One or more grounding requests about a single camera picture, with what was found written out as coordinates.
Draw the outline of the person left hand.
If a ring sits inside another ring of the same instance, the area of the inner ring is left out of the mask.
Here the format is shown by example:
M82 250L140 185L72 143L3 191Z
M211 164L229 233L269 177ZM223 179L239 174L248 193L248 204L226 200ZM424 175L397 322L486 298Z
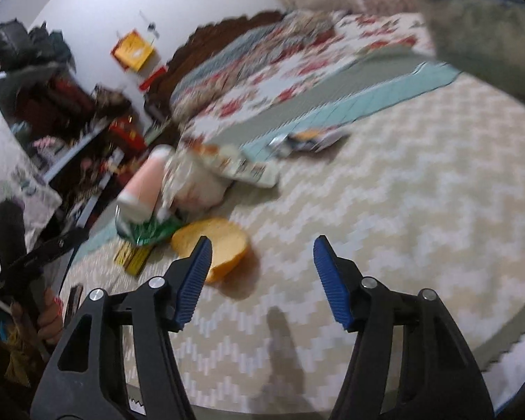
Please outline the person left hand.
M37 328L33 327L32 322L17 302L11 304L17 334L23 342L33 347L44 342L50 345L58 344L64 330L60 299L50 287L45 289L43 301L45 308L37 320Z

